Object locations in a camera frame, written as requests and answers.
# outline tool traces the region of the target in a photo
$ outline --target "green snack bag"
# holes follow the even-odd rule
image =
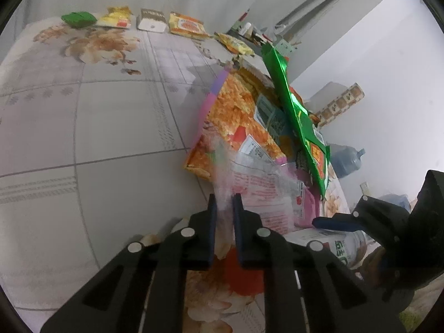
[[[75,29],[90,26],[97,21],[93,15],[86,11],[72,12],[63,15],[62,20]]]
[[[287,61],[269,43],[262,47],[262,57],[291,126],[301,140],[310,172],[319,185],[321,195],[325,196],[329,181],[327,166],[330,149],[326,147],[322,135],[312,123],[307,109],[299,103],[288,87]]]

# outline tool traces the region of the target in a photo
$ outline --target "cardboard box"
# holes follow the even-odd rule
[[[151,9],[140,9],[136,22],[139,30],[159,33],[165,32],[168,26],[163,12]]]

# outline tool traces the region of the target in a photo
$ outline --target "yellow package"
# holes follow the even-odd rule
[[[171,12],[170,14],[170,33],[191,37],[193,39],[203,40],[210,35],[203,28],[203,22],[192,17]]]
[[[225,34],[215,34],[216,39],[219,40],[226,48],[233,54],[254,55],[254,51],[243,41]]]
[[[96,25],[129,29],[131,27],[131,14],[131,10],[128,6],[111,6],[108,7],[108,14],[103,15],[98,19]]]

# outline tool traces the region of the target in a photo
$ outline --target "water bottle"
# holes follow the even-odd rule
[[[239,32],[238,32],[239,35],[244,36],[250,27],[251,27],[251,24],[250,24],[249,22],[247,22],[247,23],[244,25],[244,27],[242,27],[242,28],[239,30]]]
[[[367,253],[367,240],[362,231],[335,232],[307,228],[287,233],[284,238],[290,243],[307,246],[312,240],[319,240],[323,246],[338,257],[349,268],[359,263]]]
[[[330,161],[338,178],[343,178],[360,169],[361,156],[365,150],[357,151],[355,148],[344,145],[330,144]]]
[[[410,202],[408,201],[408,196],[406,194],[396,195],[396,194],[387,194],[384,196],[380,196],[378,199],[384,200],[388,203],[392,203],[397,206],[401,206],[406,209],[409,213],[412,211],[410,207]]]

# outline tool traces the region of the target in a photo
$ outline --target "snack bag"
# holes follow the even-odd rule
[[[289,89],[286,77],[287,61],[270,44],[262,47],[262,53],[265,66],[276,88],[276,93],[279,95],[284,111],[307,155],[310,172],[319,185],[321,195],[324,197],[329,181],[327,169],[330,159],[329,148],[312,123],[307,109]]]
[[[129,29],[131,27],[131,10],[128,6],[108,7],[108,14],[98,19],[96,25]]]
[[[254,51],[243,41],[225,34],[215,34],[216,39],[226,46],[233,54],[254,55]]]
[[[232,240],[232,198],[236,193],[241,194],[244,209],[259,214],[267,228],[280,234],[301,228],[295,218],[300,213],[297,196],[304,183],[288,174],[286,165],[236,152],[216,133],[208,139],[214,151],[213,186],[218,202],[218,226],[223,227],[219,232],[225,232],[226,241]]]
[[[170,33],[203,40],[210,35],[203,28],[203,22],[192,17],[171,12]]]
[[[234,151],[260,160],[278,165],[294,160],[296,143],[290,124],[279,108],[272,84],[266,86],[257,74],[261,73],[245,67],[221,72],[201,109],[200,135],[185,169],[213,180],[213,133]]]

